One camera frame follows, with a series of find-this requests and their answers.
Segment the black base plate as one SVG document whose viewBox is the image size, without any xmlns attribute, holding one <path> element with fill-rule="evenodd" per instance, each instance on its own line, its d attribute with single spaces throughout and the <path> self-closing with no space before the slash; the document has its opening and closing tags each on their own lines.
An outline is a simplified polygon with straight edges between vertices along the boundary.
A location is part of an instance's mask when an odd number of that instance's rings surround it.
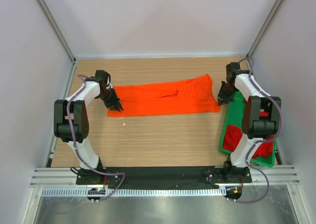
<svg viewBox="0 0 316 224">
<path fill-rule="evenodd" d="M 192 167 L 107 167 L 100 175 L 92 170 L 71 167 L 77 175 L 77 185 L 106 185 L 136 190 L 192 190 L 216 188 L 218 184 L 252 183 L 248 167 L 215 166 Z"/>
</svg>

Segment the orange t shirt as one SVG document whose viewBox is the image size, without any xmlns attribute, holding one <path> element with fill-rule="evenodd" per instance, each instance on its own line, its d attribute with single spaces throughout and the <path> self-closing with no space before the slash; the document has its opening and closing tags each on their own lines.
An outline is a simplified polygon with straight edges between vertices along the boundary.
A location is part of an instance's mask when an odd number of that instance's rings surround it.
<svg viewBox="0 0 316 224">
<path fill-rule="evenodd" d="M 108 111 L 108 117 L 134 117 L 191 113 L 218 113 L 221 107 L 212 93 L 208 74 L 177 82 L 117 86 L 123 111 Z"/>
</svg>

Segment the aluminium frame post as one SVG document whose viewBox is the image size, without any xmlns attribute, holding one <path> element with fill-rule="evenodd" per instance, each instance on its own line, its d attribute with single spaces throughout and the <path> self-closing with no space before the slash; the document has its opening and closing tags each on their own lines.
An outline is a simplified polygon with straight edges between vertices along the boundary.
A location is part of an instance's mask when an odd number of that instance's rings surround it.
<svg viewBox="0 0 316 224">
<path fill-rule="evenodd" d="M 58 24 L 56 23 L 52 13 L 49 10 L 49 7 L 47 6 L 45 0 L 36 0 L 38 3 L 41 11 L 43 12 L 46 20 L 48 21 L 49 25 L 51 26 L 55 36 L 57 37 L 57 40 L 60 42 L 62 48 L 64 49 L 65 53 L 69 57 L 70 61 L 74 64 L 76 62 L 76 58 L 74 57 L 70 47 L 68 46 L 61 30 L 58 27 Z"/>
<path fill-rule="evenodd" d="M 279 10 L 281 9 L 284 2 L 285 2 L 285 0 L 275 0 L 274 1 L 266 19 L 264 20 L 263 25 L 261 26 L 261 28 L 260 28 L 253 44 L 251 45 L 248 53 L 246 54 L 246 56 L 252 57 L 254 55 L 255 50 L 259 46 L 261 40 L 263 39 L 264 35 L 268 31 L 270 25 L 272 24 L 273 20 L 277 16 L 277 14 L 278 14 Z"/>
</svg>

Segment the left aluminium frame post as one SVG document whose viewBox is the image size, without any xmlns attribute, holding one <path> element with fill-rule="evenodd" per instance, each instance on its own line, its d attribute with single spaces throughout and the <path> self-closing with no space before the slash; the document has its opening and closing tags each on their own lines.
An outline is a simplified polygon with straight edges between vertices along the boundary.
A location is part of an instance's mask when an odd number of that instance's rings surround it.
<svg viewBox="0 0 316 224">
<path fill-rule="evenodd" d="M 58 24 L 56 23 L 52 13 L 49 10 L 49 7 L 47 6 L 45 0 L 36 0 L 38 3 L 41 11 L 43 12 L 46 20 L 48 21 L 49 25 L 51 26 L 55 36 L 57 37 L 57 40 L 60 42 L 62 48 L 64 49 L 65 53 L 69 57 L 70 61 L 74 64 L 76 62 L 76 58 L 74 57 L 70 47 L 68 46 L 61 30 L 58 27 Z"/>
</svg>

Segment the right aluminium frame post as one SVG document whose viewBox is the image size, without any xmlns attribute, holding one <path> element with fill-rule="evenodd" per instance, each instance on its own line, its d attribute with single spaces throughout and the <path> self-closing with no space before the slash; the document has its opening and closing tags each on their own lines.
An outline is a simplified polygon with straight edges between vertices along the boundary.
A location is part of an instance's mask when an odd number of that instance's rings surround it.
<svg viewBox="0 0 316 224">
<path fill-rule="evenodd" d="M 264 35 L 268 31 L 270 25 L 272 24 L 273 20 L 277 16 L 277 14 L 278 14 L 279 10 L 281 9 L 284 2 L 285 2 L 285 0 L 275 0 L 274 1 L 266 19 L 264 20 L 263 25 L 261 26 L 261 28 L 260 28 L 253 44 L 251 45 L 248 53 L 246 54 L 246 56 L 252 57 L 254 55 L 255 50 L 259 46 L 261 40 L 263 39 Z"/>
</svg>

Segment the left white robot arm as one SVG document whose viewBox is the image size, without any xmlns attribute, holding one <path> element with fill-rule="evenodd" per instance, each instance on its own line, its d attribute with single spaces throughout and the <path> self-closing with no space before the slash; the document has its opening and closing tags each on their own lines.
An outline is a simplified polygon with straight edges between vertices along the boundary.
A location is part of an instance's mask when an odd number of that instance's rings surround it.
<svg viewBox="0 0 316 224">
<path fill-rule="evenodd" d="M 109 111 L 122 112 L 120 99 L 111 84 L 111 75 L 97 70 L 92 77 L 79 75 L 81 87 L 65 99 L 54 102 L 54 135 L 65 142 L 75 153 L 80 168 L 71 167 L 77 175 L 77 184 L 100 184 L 106 175 L 103 164 L 89 141 L 87 107 L 94 99 L 103 101 Z"/>
</svg>

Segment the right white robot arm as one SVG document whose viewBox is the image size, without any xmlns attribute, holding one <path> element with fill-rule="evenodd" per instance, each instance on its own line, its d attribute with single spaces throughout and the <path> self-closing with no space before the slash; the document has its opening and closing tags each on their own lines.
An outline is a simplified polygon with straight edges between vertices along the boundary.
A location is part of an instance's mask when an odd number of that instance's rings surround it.
<svg viewBox="0 0 316 224">
<path fill-rule="evenodd" d="M 218 93 L 218 104 L 233 102 L 235 93 L 240 92 L 246 106 L 241 120 L 241 139 L 224 162 L 221 173 L 226 182 L 238 182 L 244 177 L 250 181 L 250 159 L 261 144 L 276 139 L 282 128 L 281 98 L 264 91 L 251 71 L 242 70 L 239 62 L 229 63 L 226 74 Z"/>
</svg>

